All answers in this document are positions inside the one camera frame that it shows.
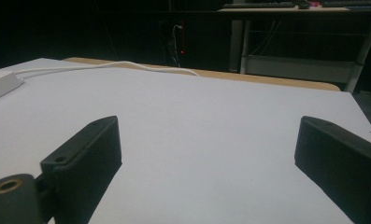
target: white paper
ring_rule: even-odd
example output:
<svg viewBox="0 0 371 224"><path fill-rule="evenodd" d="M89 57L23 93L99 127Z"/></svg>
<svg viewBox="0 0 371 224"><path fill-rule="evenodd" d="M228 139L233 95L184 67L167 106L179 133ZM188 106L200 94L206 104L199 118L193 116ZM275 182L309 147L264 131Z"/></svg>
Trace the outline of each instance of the white paper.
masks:
<svg viewBox="0 0 371 224"><path fill-rule="evenodd" d="M371 142L347 92L120 68L29 77L0 98L0 178L37 177L53 150L113 115L123 166L91 223L351 223L293 158L303 116Z"/></svg>

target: table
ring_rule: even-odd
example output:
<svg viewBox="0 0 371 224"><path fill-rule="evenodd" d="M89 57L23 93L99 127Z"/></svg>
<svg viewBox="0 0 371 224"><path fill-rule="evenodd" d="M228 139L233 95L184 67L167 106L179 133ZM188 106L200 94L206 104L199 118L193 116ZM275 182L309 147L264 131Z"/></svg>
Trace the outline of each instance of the table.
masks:
<svg viewBox="0 0 371 224"><path fill-rule="evenodd" d="M332 18L336 13L338 18L333 17L333 20L343 20L339 15L343 16L346 14L353 15L353 20L368 20L371 21L371 17L363 15L365 10L349 10L344 7L311 7L310 9L297 9L295 8L241 8L241 9L223 9L220 12L231 12L231 13L245 13L249 14L253 18L254 14L266 13L276 18L278 14L292 16L292 19L304 20L304 19L316 19L321 17L324 19L324 15L328 18ZM251 58L249 56L249 38L250 38L250 20L245 19L245 25L243 26L243 37L242 43L237 44L241 47L241 62L240 62L240 74L246 74L251 68L251 72L270 75L270 76L281 76L281 77L295 77L303 79L314 79L323 81L333 82L344 82L346 83L345 91L353 92L363 70L366 56L371 47L371 22L370 28L365 35L364 42L360 46L359 54L354 62L351 63L337 63L337 62L326 62L326 61L311 61L311 60L298 60L298 59L279 59L272 57L259 57ZM253 60L253 65L249 65L250 60Z"/></svg>
<svg viewBox="0 0 371 224"><path fill-rule="evenodd" d="M39 175L87 123L119 118L123 165L91 223L350 223L293 164L304 115L371 142L348 92L125 68L20 77L0 98L0 178Z"/></svg>
<svg viewBox="0 0 371 224"><path fill-rule="evenodd" d="M89 63L89 64L101 64L101 63L111 62L111 61L87 59L87 58L67 58L67 59L64 59L64 61L72 62L72 63ZM340 91L340 89L336 85L333 85L330 83L324 83L324 82L303 81L303 80L296 80L296 79L289 79L289 78L277 78L277 77L261 77L261 76L254 76L254 75L239 75L239 74L234 74L234 73L213 72L213 71L206 71L206 70L199 70L199 69L193 69L193 71L195 71L197 74L199 74L202 77L214 77L214 78L222 78L222 79L230 79L230 80L274 84L274 85L281 85L281 86L310 88L310 89L317 89L317 90Z"/></svg>

